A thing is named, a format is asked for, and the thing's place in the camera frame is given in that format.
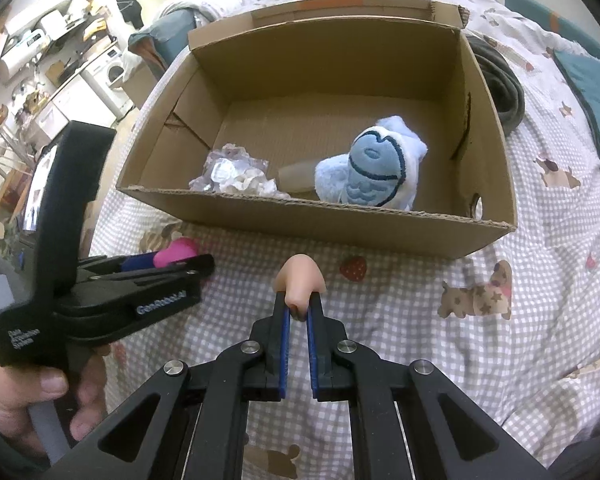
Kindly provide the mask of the person's left hand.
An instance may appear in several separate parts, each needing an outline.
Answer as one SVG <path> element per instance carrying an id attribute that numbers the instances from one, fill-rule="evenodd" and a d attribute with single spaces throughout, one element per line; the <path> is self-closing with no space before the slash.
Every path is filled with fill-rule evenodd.
<path id="1" fill-rule="evenodd" d="M 106 416 L 104 357 L 109 353 L 108 346 L 93 351 L 73 391 L 78 399 L 78 410 L 70 422 L 74 440 L 82 440 Z M 0 365 L 0 434 L 18 451 L 43 456 L 44 448 L 33 428 L 28 407 L 55 401 L 69 391 L 66 375 L 56 368 Z"/>

